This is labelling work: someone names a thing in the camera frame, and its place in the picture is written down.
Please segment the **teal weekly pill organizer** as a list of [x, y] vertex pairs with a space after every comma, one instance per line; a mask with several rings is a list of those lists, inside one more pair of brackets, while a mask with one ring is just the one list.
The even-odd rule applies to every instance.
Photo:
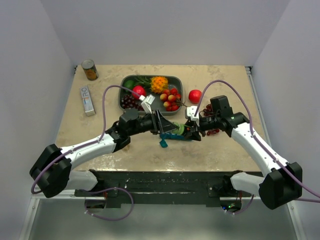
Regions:
[[166, 140], [166, 139], [168, 139], [168, 140], [181, 140], [181, 141], [186, 141], [187, 139], [184, 137], [184, 136], [182, 136], [182, 135], [178, 135], [178, 134], [175, 134], [175, 133], [161, 133], [160, 135], [160, 138], [162, 139], [162, 140]]

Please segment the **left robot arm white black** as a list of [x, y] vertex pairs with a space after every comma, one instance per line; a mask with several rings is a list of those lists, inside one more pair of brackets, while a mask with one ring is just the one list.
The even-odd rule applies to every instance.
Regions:
[[125, 111], [109, 129], [101, 135], [68, 147], [48, 145], [29, 171], [34, 180], [32, 194], [42, 193], [52, 198], [66, 190], [71, 178], [76, 178], [72, 170], [102, 155], [115, 153], [131, 142], [131, 136], [151, 132], [164, 134], [177, 129], [177, 125], [167, 120], [159, 110], [140, 116], [136, 109]]

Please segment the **detached teal pill compartment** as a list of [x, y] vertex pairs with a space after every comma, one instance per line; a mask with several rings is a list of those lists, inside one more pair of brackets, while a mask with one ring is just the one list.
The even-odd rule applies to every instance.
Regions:
[[165, 139], [162, 139], [162, 140], [159, 142], [159, 144], [160, 144], [160, 146], [161, 146], [162, 148], [167, 148], [167, 147], [168, 147], [168, 144], [167, 144], [167, 142], [166, 142]]

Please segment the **green pill bottle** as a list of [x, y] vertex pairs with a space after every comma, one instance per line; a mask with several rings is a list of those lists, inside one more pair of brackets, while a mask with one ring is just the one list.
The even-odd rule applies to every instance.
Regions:
[[176, 129], [173, 130], [172, 133], [180, 136], [184, 135], [186, 131], [186, 125], [178, 122], [174, 122], [173, 124], [176, 126]]

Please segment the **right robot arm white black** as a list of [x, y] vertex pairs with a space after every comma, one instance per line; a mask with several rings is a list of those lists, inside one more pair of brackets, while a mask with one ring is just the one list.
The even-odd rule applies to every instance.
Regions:
[[233, 112], [225, 95], [211, 98], [210, 103], [213, 115], [201, 116], [196, 112], [196, 106], [186, 108], [187, 129], [184, 136], [199, 141], [206, 131], [219, 129], [250, 155], [262, 173], [259, 177], [235, 171], [223, 183], [223, 192], [230, 197], [239, 191], [247, 192], [259, 197], [271, 210], [301, 197], [301, 166], [296, 162], [289, 163], [276, 153], [250, 127], [250, 120], [243, 113]]

